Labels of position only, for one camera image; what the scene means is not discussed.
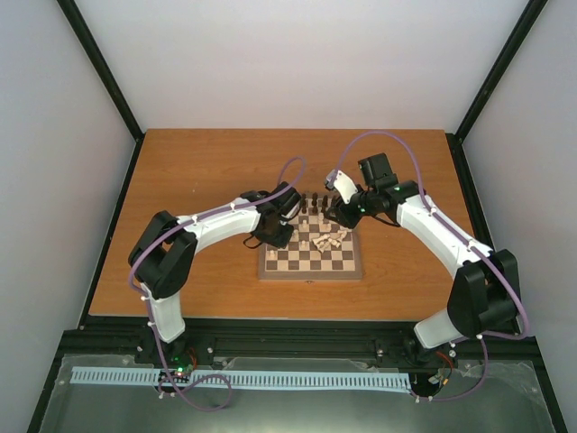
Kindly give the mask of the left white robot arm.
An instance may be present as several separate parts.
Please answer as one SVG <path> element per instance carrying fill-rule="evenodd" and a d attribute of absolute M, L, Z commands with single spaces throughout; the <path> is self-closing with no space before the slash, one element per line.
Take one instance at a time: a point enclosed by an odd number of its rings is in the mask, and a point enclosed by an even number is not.
<path fill-rule="evenodd" d="M 153 216 L 128 256 L 132 287 L 139 291 L 150 316 L 149 326 L 159 337 L 155 350 L 168 363 L 181 361 L 188 351 L 183 334 L 180 291 L 193 262 L 205 249 L 238 235 L 257 245 L 288 245 L 294 228 L 289 220 L 298 214 L 301 195 L 286 182 L 273 191 L 250 190 L 231 202 L 205 212 Z"/>

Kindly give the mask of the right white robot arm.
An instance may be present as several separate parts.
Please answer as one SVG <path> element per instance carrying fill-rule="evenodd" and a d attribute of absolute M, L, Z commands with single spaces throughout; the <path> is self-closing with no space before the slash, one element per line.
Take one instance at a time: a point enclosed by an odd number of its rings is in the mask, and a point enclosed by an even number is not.
<path fill-rule="evenodd" d="M 496 252 L 468 235 L 419 183 L 398 181 L 385 154 L 360 160 L 358 165 L 363 186 L 338 169 L 326 176 L 326 188 L 337 195 L 326 217 L 354 228 L 364 217 L 384 214 L 426 246 L 453 279 L 446 307 L 414 326 L 421 350 L 464 337 L 495 336 L 500 327 L 516 326 L 521 302 L 515 256 L 507 250 Z"/>

